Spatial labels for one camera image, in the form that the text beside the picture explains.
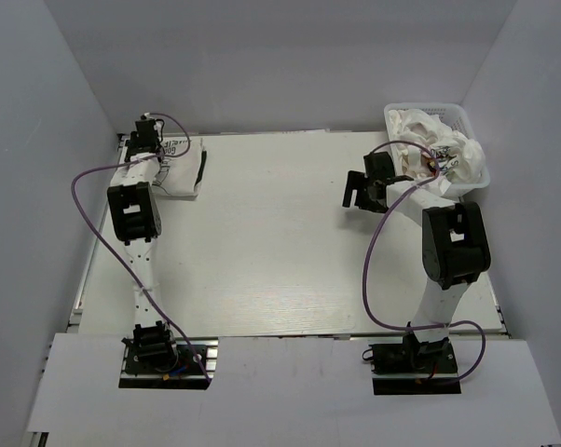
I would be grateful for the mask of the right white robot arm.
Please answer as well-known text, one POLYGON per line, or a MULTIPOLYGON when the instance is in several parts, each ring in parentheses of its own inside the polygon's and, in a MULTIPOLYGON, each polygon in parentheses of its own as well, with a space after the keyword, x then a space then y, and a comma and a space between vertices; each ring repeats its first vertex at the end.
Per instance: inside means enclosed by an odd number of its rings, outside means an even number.
POLYGON ((475 202, 437 196, 429 180, 397 176, 389 154, 363 158, 365 171, 348 172, 342 206, 381 213, 382 223, 398 211, 421 228, 421 261, 427 275, 417 313, 404 329, 414 341, 403 348, 404 363, 427 370, 437 359, 464 293, 491 264, 483 216, 475 202))

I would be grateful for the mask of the white green-sleeved t-shirt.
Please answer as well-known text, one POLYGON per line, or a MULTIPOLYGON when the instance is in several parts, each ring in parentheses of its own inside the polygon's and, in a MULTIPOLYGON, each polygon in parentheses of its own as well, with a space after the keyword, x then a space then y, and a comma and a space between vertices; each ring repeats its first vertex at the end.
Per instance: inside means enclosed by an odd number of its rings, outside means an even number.
POLYGON ((190 199, 197 197, 207 162, 202 138, 165 138, 162 144, 166 157, 153 181, 156 196, 190 199))

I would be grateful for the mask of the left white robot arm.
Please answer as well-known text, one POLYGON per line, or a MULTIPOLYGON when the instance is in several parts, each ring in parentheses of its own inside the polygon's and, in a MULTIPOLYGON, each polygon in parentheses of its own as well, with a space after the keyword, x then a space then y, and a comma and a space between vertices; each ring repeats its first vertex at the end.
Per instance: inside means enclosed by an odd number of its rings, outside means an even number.
POLYGON ((180 351, 169 323, 158 313, 162 302, 154 262, 161 221, 152 183, 163 160, 160 131, 159 121, 149 114, 135 122, 124 146, 124 165, 116 169, 107 189, 107 201, 116 238, 134 274, 134 328, 125 343, 134 358, 167 372, 177 365, 180 351))

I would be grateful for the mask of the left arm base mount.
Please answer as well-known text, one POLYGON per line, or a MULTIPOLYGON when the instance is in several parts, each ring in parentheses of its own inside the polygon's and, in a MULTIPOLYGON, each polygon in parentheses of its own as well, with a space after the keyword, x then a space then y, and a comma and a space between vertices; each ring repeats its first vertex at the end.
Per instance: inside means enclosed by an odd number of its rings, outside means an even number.
POLYGON ((206 390, 213 379, 218 358, 217 340, 195 340, 192 342, 196 353, 187 344, 177 341, 177 354, 155 366, 147 356, 141 357, 137 350, 127 343, 118 387, 122 389, 164 389, 164 390, 206 390))

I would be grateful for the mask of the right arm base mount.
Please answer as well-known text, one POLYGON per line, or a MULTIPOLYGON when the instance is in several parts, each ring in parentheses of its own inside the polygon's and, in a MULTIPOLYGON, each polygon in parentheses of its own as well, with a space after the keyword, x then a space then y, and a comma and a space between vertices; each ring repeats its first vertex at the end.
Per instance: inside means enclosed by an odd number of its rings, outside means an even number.
POLYGON ((362 353, 375 396, 458 395, 458 364, 448 338, 420 343, 410 332, 400 343, 375 343, 362 353))

